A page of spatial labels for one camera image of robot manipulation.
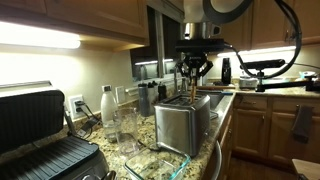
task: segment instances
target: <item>stainless steel toaster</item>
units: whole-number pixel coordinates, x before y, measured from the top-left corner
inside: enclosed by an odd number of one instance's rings
[[[155,105],[156,140],[191,157],[199,153],[210,127],[210,97],[175,95]]]

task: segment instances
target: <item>wall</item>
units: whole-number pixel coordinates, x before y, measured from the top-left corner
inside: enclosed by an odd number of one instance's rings
[[[132,87],[131,74],[129,51],[0,45],[0,84],[50,80],[66,99],[82,94],[94,112],[100,111],[101,86],[111,84],[113,92],[117,86]]]
[[[256,60],[268,60],[268,59],[285,59],[289,62],[293,56],[293,51],[277,52],[277,53],[264,53],[256,55],[243,55],[241,56],[244,62],[256,61]],[[209,56],[214,64],[214,67],[208,72],[208,79],[220,79],[221,78],[221,66],[223,57],[217,57],[215,55]],[[241,75],[240,63],[236,56],[230,56],[232,78],[239,78]],[[308,64],[320,67],[320,46],[303,46],[296,63]],[[265,74],[268,75],[279,69],[267,69]],[[295,78],[299,76],[299,71],[315,71],[319,72],[319,69],[293,65],[286,73],[280,77]]]

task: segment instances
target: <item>ceiling light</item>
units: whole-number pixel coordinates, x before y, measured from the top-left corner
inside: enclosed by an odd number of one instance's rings
[[[250,51],[240,51],[240,55],[252,55],[252,54],[261,54],[261,53],[271,53],[271,52],[281,52],[281,51],[289,51],[294,50],[295,46],[286,46],[286,47],[276,47],[276,48],[267,48],[267,49],[256,49]],[[226,56],[235,56],[235,52],[228,52],[228,53],[219,53],[218,57],[226,57]]]
[[[67,49],[81,44],[78,34],[6,22],[0,22],[0,43]]]

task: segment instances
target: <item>electrical outlet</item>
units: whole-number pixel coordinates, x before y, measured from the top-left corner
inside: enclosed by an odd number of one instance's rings
[[[116,98],[117,98],[117,102],[118,103],[124,103],[124,101],[126,100],[125,94],[124,94],[124,87],[123,86],[119,86],[116,87]]]
[[[81,116],[84,116],[84,114],[82,112],[76,111],[77,106],[76,106],[75,102],[77,102],[77,101],[83,101],[83,97],[81,94],[69,97],[69,107],[70,107],[70,114],[71,114],[72,119],[76,119]]]

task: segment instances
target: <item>drawer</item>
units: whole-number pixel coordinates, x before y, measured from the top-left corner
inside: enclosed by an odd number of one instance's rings
[[[296,113],[297,106],[313,107],[313,115],[320,116],[320,99],[309,98],[274,98],[273,112]]]
[[[267,97],[238,95],[234,100],[234,107],[240,109],[265,110],[267,109]]]

